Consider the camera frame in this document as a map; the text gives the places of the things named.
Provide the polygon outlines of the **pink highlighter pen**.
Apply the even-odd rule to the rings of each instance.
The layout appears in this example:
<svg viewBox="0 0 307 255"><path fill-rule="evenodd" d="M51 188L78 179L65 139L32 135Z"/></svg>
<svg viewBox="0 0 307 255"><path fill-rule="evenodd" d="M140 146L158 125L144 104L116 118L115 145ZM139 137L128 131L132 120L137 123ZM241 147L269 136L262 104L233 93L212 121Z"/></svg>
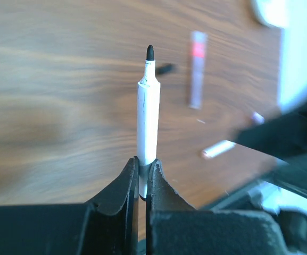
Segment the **pink highlighter pen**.
<svg viewBox="0 0 307 255"><path fill-rule="evenodd" d="M207 38L208 36L200 31L193 31L191 34L192 61L189 106L192 109L200 109L202 106Z"/></svg>

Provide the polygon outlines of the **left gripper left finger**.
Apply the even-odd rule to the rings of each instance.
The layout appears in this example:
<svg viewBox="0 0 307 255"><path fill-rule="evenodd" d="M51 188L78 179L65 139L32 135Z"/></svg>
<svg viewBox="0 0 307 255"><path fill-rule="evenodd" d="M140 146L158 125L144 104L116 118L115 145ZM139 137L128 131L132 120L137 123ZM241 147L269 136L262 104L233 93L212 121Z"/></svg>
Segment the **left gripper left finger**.
<svg viewBox="0 0 307 255"><path fill-rule="evenodd" d="M0 254L136 254L138 159L83 203L0 206Z"/></svg>

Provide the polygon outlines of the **white black-tip marker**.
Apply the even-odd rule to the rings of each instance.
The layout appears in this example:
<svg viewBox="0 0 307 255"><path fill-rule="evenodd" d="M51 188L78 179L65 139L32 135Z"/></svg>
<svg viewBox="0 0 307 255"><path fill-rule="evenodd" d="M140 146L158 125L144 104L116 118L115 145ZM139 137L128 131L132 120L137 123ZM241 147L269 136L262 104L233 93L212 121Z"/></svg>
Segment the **white black-tip marker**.
<svg viewBox="0 0 307 255"><path fill-rule="evenodd" d="M147 196L148 174L156 160L161 84L156 75L154 48L146 52L144 75L137 83L137 157L139 160L139 195Z"/></svg>

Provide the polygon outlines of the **black pen cap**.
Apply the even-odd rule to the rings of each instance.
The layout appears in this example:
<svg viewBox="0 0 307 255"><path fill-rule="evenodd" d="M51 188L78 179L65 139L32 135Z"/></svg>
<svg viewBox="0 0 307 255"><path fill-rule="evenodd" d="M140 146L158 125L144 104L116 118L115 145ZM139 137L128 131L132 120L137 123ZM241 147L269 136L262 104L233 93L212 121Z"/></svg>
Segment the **black pen cap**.
<svg viewBox="0 0 307 255"><path fill-rule="evenodd" d="M176 65L172 63L166 63L156 68L155 75L165 75L174 72L176 69Z"/></svg>

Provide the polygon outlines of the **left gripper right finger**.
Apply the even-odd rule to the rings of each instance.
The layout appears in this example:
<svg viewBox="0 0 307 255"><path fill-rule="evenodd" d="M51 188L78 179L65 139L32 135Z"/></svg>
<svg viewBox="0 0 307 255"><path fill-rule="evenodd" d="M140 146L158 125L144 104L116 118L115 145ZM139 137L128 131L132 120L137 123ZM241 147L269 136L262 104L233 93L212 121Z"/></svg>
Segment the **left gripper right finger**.
<svg viewBox="0 0 307 255"><path fill-rule="evenodd" d="M197 210L165 179L156 159L148 174L146 254L287 254L271 215L251 210Z"/></svg>

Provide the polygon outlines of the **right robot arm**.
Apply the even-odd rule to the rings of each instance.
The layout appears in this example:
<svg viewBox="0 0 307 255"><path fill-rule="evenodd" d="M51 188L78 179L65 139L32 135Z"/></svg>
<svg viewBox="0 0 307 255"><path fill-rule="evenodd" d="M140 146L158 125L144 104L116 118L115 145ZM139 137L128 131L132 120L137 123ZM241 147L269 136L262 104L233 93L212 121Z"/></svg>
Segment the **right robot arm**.
<svg viewBox="0 0 307 255"><path fill-rule="evenodd" d="M212 207L195 252L307 254L307 100L236 142L280 163Z"/></svg>

